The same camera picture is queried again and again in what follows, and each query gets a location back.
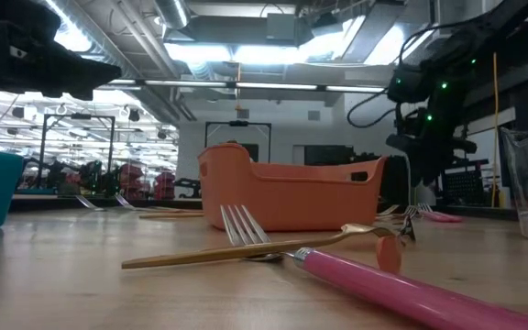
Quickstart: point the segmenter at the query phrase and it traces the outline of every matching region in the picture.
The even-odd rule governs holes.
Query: ceiling duct
[[[181,31],[169,31],[165,43],[196,42],[200,44],[300,46],[313,33],[304,18],[288,14],[264,17],[197,16]]]
[[[191,10],[184,0],[154,0],[154,4],[167,28],[181,29],[191,21]]]

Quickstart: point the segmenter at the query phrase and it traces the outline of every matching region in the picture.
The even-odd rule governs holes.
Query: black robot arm
[[[466,115],[463,104],[474,78],[474,65],[478,58],[491,56],[527,17],[528,0],[504,0],[486,14],[450,25],[461,28],[429,59],[418,65],[399,62],[388,89],[389,99],[397,104],[397,134],[389,136],[387,144],[409,157],[412,186],[437,178],[455,160],[454,149],[476,152],[475,144],[454,137]],[[402,116],[401,104],[427,99],[427,108],[418,111],[417,117]]]

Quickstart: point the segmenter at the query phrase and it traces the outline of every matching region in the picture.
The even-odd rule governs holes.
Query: orange round object
[[[376,243],[376,260],[380,270],[392,274],[401,272],[402,245],[396,236],[380,237]]]

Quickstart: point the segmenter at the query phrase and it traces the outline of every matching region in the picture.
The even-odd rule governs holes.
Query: fork tines
[[[269,237],[246,206],[220,205],[220,208],[225,232],[234,246],[270,242]]]

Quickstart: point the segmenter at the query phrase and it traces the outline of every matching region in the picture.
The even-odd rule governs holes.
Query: wooden tabletop
[[[416,221],[415,229],[404,276],[528,314],[528,240],[517,223]],[[352,237],[324,250],[375,265],[373,243]],[[203,219],[138,220],[123,209],[11,214],[0,230],[0,329],[422,328],[291,260],[120,269],[125,259],[227,245]]]

